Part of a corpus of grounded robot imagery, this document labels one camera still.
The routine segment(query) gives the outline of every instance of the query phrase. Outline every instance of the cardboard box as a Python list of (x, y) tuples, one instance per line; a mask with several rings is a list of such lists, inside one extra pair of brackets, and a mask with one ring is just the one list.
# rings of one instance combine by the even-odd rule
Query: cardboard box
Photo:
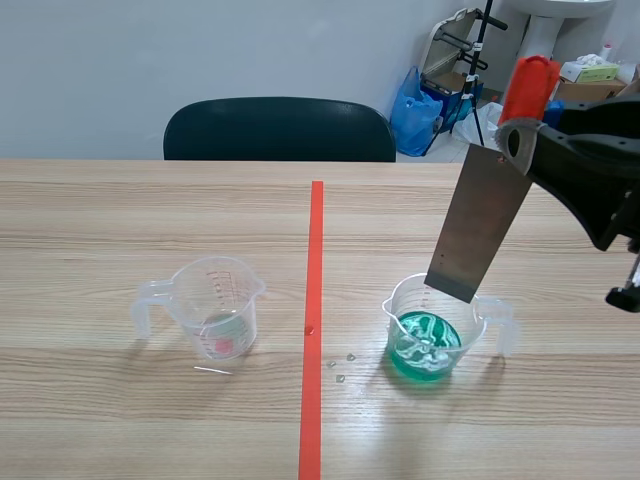
[(615, 63), (588, 66), (566, 62), (562, 65), (560, 76), (573, 83), (604, 82), (615, 79), (619, 69), (620, 66)]
[(625, 88), (620, 80), (593, 83), (573, 83), (566, 78), (560, 78), (554, 100), (565, 102), (593, 103), (615, 97)]

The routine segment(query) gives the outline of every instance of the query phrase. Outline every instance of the measuring cup with green liquid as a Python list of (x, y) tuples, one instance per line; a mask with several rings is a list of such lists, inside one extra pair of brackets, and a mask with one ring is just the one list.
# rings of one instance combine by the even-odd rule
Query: measuring cup with green liquid
[(400, 372), (417, 380), (449, 375), (490, 324), (500, 326), (498, 353), (511, 354), (519, 331), (511, 305), (484, 297), (464, 303), (425, 285), (426, 275), (405, 278), (382, 304), (390, 318), (387, 350)]

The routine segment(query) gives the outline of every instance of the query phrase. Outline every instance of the red tape line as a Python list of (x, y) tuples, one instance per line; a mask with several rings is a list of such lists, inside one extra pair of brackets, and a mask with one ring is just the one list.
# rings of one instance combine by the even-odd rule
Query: red tape line
[(311, 183), (304, 316), (299, 480), (320, 480), (322, 464), (322, 230), (324, 184)]

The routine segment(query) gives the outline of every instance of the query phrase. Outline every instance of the green liquid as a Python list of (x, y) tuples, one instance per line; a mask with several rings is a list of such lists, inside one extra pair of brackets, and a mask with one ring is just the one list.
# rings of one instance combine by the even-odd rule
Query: green liquid
[(460, 347), (458, 332), (444, 318), (429, 312), (409, 312), (398, 318), (400, 324), (423, 344), (416, 344), (403, 333), (390, 346), (395, 367), (416, 380), (437, 380), (448, 375), (460, 353), (447, 353), (439, 348)]

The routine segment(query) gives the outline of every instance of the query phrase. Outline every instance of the floor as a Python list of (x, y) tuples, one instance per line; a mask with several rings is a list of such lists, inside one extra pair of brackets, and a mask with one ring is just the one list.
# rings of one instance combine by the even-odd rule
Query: floor
[(462, 163), (467, 156), (469, 144), (456, 140), (449, 133), (441, 133), (436, 138), (429, 153), (424, 157), (409, 157), (396, 153), (398, 163)]

